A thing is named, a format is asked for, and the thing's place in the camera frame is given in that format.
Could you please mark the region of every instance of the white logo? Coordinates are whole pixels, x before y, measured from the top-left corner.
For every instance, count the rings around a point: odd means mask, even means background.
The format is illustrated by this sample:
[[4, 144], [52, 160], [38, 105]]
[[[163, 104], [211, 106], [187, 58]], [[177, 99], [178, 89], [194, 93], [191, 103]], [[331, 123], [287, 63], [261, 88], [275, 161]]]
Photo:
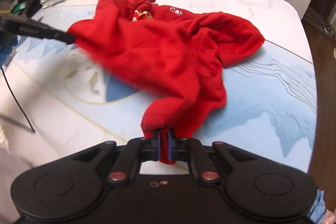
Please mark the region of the white logo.
[[171, 7], [170, 10], [178, 16], [183, 15], [183, 13], [180, 10], [176, 10], [174, 7]]

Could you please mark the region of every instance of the table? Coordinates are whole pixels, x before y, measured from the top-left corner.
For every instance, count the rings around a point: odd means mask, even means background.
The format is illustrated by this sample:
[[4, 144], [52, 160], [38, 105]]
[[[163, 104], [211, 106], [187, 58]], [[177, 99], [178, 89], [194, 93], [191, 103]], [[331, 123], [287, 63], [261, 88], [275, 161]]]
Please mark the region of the table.
[[[40, 11], [42, 22], [66, 30], [92, 18], [98, 0], [66, 0]], [[284, 0], [156, 0], [195, 13], [223, 11], [250, 20], [266, 41], [247, 62], [223, 71], [228, 103], [195, 133], [204, 144], [222, 140], [308, 170], [316, 124], [316, 84], [300, 18]], [[26, 39], [6, 70], [37, 129], [4, 123], [13, 151], [39, 165], [105, 140], [125, 144], [142, 135], [140, 121], [155, 98], [106, 75], [78, 49]], [[4, 81], [0, 112], [24, 123]], [[185, 165], [142, 165], [144, 173], [183, 173]]]

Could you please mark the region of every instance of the black cable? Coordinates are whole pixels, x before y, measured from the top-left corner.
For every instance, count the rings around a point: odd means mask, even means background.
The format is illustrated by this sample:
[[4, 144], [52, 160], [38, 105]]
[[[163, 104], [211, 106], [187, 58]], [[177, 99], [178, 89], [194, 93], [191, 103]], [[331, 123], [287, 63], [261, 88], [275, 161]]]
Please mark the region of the black cable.
[[17, 106], [19, 107], [19, 109], [21, 110], [22, 114], [25, 116], [27, 122], [29, 123], [29, 126], [30, 126], [30, 128], [31, 128], [31, 131], [32, 131], [33, 133], [36, 133], [36, 130], [33, 128], [33, 126], [32, 126], [32, 124], [31, 124], [30, 120], [28, 119], [26, 113], [23, 111], [23, 109], [22, 109], [22, 107], [20, 106], [19, 102], [17, 101], [17, 99], [16, 99], [16, 97], [15, 97], [15, 95], [14, 95], [14, 93], [13, 93], [11, 87], [9, 86], [9, 83], [8, 83], [8, 81], [7, 81], [7, 78], [6, 78], [6, 75], [5, 75], [5, 72], [4, 72], [3, 68], [1, 68], [1, 71], [2, 71], [3, 77], [4, 77], [5, 81], [6, 81], [6, 84], [7, 84], [8, 88], [9, 88], [9, 91], [10, 91], [10, 93], [12, 94], [12, 96], [13, 96], [13, 98], [14, 98], [16, 104], [17, 104]]

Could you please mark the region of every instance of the screw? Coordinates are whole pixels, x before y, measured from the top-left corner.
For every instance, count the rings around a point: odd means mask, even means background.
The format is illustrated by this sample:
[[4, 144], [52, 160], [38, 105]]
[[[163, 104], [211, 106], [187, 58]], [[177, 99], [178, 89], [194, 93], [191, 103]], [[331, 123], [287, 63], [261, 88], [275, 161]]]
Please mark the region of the screw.
[[113, 172], [109, 175], [109, 178], [114, 181], [120, 181], [126, 178], [126, 174], [123, 172]]
[[202, 178], [205, 180], [215, 180], [218, 179], [219, 175], [216, 172], [207, 171], [202, 173]]
[[169, 184], [169, 182], [168, 182], [168, 181], [166, 181], [166, 180], [160, 180], [160, 184], [161, 184], [161, 185], [168, 185], [168, 184]]
[[149, 186], [152, 186], [152, 187], [159, 187], [160, 186], [160, 183], [156, 182], [156, 181], [152, 181]]

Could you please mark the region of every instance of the floor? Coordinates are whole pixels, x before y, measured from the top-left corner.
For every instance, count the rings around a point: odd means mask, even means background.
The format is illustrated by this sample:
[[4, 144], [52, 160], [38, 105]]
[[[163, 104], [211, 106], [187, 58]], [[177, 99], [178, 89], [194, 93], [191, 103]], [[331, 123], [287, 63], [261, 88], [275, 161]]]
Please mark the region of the floor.
[[315, 67], [317, 85], [317, 125], [309, 174], [325, 191], [327, 208], [336, 207], [336, 60], [334, 38], [327, 35], [318, 21], [303, 19]]

